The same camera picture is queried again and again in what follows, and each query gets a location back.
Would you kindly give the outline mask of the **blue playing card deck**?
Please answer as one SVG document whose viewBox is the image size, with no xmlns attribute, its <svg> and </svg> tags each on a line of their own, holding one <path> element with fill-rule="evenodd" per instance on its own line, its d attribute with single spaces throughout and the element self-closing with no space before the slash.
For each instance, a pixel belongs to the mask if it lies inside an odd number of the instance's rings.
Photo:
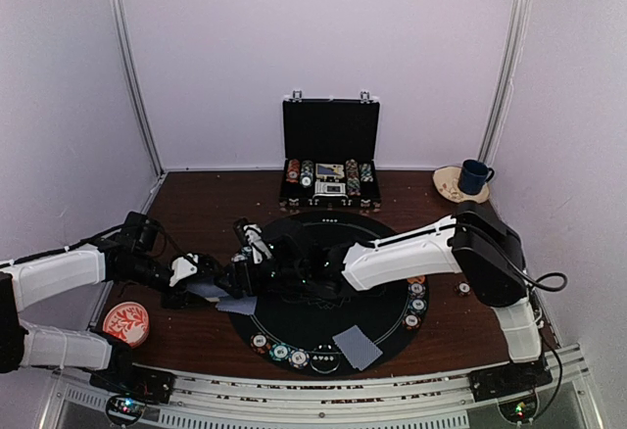
<svg viewBox="0 0 627 429">
<path fill-rule="evenodd" d="M 229 296 L 229 294 L 218 287 L 213 280 L 190 282 L 186 285 L 186 290 L 210 303 L 217 303 L 221 299 Z"/>
</svg>

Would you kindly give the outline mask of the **blue card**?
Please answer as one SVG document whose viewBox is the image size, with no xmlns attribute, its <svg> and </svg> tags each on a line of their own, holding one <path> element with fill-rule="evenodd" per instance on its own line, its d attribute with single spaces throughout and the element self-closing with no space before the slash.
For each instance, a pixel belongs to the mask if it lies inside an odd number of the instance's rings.
<svg viewBox="0 0 627 429">
<path fill-rule="evenodd" d="M 345 357 L 351 366 L 363 371 L 383 356 L 383 351 L 368 339 L 356 340 L 350 343 Z"/>
<path fill-rule="evenodd" d="M 216 309 L 223 312 L 251 316 L 255 314 L 257 303 L 257 297 L 244 297 L 241 299 L 224 297 L 216 303 Z"/>
<path fill-rule="evenodd" d="M 350 343 L 356 340 L 368 339 L 370 340 L 361 329 L 354 325 L 349 329 L 340 332 L 332 337 L 335 345 L 340 349 L 340 351 L 345 354 L 350 346 Z"/>
</svg>

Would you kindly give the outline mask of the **red black chips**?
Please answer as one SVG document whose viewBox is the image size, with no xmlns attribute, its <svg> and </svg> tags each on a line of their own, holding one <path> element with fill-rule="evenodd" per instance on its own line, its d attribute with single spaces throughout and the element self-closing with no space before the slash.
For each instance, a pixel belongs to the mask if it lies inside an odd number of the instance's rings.
<svg viewBox="0 0 627 429">
<path fill-rule="evenodd" d="M 263 333 L 258 333 L 254 334 L 250 338 L 250 346 L 255 353 L 265 355 L 270 351 L 272 343 L 268 339 L 267 335 Z"/>
<path fill-rule="evenodd" d="M 421 326 L 421 318 L 413 313 L 407 313 L 403 319 L 403 326 L 409 330 L 417 330 Z"/>
</svg>

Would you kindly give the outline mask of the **green chips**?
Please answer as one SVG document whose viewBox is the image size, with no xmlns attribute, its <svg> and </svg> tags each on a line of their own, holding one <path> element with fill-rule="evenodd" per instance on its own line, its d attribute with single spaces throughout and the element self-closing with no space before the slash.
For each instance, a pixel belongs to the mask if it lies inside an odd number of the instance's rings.
<svg viewBox="0 0 627 429">
<path fill-rule="evenodd" d="M 427 310 L 427 302 L 423 298 L 412 298 L 409 301 L 409 310 L 412 313 L 423 314 Z"/>
<path fill-rule="evenodd" d="M 291 354 L 290 348 L 285 344 L 274 344 L 269 350 L 269 356 L 275 361 L 284 361 L 289 358 Z"/>
</svg>

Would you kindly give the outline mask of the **white blue chips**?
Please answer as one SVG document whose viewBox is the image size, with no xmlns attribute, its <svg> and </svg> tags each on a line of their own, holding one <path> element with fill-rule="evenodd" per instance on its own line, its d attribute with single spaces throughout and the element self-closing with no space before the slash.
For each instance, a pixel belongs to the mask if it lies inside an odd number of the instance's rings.
<svg viewBox="0 0 627 429">
<path fill-rule="evenodd" d="M 426 287 L 421 283 L 411 283 L 408 290 L 410 295 L 414 298 L 422 298 L 426 294 Z"/>
<path fill-rule="evenodd" d="M 288 357 L 289 364 L 296 369 L 303 369 L 309 365 L 310 355 L 301 349 L 293 350 Z"/>
</svg>

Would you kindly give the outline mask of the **clear round dealer button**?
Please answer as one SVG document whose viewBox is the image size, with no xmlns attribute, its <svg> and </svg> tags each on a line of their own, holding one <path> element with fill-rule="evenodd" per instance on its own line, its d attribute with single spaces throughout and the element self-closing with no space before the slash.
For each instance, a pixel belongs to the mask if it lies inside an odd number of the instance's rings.
<svg viewBox="0 0 627 429">
<path fill-rule="evenodd" d="M 317 345 L 311 352 L 310 367 L 313 371 L 328 375 L 340 366 L 341 353 L 333 344 Z"/>
</svg>

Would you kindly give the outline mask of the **orange big blind button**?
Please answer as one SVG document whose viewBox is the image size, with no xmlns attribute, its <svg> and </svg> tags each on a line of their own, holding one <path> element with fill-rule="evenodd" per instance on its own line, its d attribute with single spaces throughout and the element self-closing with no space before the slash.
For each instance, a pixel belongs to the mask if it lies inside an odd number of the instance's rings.
<svg viewBox="0 0 627 429">
<path fill-rule="evenodd" d="M 425 281 L 426 281 L 426 277 L 424 275 L 408 278 L 409 284 L 413 284 L 413 283 L 423 284 Z"/>
</svg>

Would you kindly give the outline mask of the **red black chip stack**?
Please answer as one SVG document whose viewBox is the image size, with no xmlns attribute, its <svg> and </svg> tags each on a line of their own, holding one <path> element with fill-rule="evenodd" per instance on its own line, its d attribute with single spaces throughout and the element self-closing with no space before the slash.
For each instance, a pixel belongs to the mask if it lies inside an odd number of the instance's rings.
<svg viewBox="0 0 627 429">
<path fill-rule="evenodd" d="M 459 297 L 468 297 L 472 289 L 467 282 L 461 281 L 456 285 L 455 292 Z"/>
</svg>

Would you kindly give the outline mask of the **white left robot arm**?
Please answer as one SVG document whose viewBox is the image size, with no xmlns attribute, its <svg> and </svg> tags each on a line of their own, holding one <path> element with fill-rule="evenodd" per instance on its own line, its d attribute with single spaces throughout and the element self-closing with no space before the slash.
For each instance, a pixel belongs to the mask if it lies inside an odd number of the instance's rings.
<svg viewBox="0 0 627 429">
<path fill-rule="evenodd" d="M 10 260 L 1 266 L 1 370 L 74 367 L 101 373 L 121 394 L 141 383 L 129 344 L 104 332 L 70 331 L 28 323 L 21 312 L 87 285 L 135 282 L 161 292 L 168 306 L 185 308 L 224 297 L 211 257 L 180 253 L 163 265 L 150 253 L 164 228 L 131 212 L 123 224 L 58 250 Z"/>
</svg>

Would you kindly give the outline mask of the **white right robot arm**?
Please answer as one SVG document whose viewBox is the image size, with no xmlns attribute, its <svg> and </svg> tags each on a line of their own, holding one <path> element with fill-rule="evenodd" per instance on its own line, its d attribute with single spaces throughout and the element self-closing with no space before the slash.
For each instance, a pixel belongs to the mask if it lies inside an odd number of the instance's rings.
<svg viewBox="0 0 627 429">
<path fill-rule="evenodd" d="M 540 374 L 542 343 L 535 323 L 518 234 L 472 202 L 424 227 L 374 240 L 323 247 L 295 217 L 266 227 L 235 226 L 242 248 L 218 275 L 230 296 L 298 293 L 339 300 L 390 282 L 460 273 L 491 308 L 511 360 L 502 373 L 509 390 L 524 390 Z"/>
</svg>

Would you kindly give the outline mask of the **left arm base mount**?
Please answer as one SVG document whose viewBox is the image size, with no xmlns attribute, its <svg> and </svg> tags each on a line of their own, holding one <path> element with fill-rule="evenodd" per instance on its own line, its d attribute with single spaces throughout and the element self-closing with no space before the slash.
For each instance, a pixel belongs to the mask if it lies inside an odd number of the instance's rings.
<svg viewBox="0 0 627 429">
<path fill-rule="evenodd" d="M 150 405 L 169 403 L 175 375 L 161 370 L 133 366 L 127 375 L 105 370 L 88 370 L 91 386 L 112 393 L 105 403 L 105 415 L 116 426 L 137 423 Z"/>
</svg>

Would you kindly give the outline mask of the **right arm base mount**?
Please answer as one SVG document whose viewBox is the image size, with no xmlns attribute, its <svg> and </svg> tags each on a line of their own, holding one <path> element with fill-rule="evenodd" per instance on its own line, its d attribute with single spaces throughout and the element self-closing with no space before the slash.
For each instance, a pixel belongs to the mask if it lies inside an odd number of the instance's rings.
<svg viewBox="0 0 627 429">
<path fill-rule="evenodd" d="M 471 371 L 468 380 L 477 403 L 496 400 L 501 416 L 520 426 L 543 413 L 538 389 L 551 384 L 553 375 L 542 363 L 508 363 Z"/>
</svg>

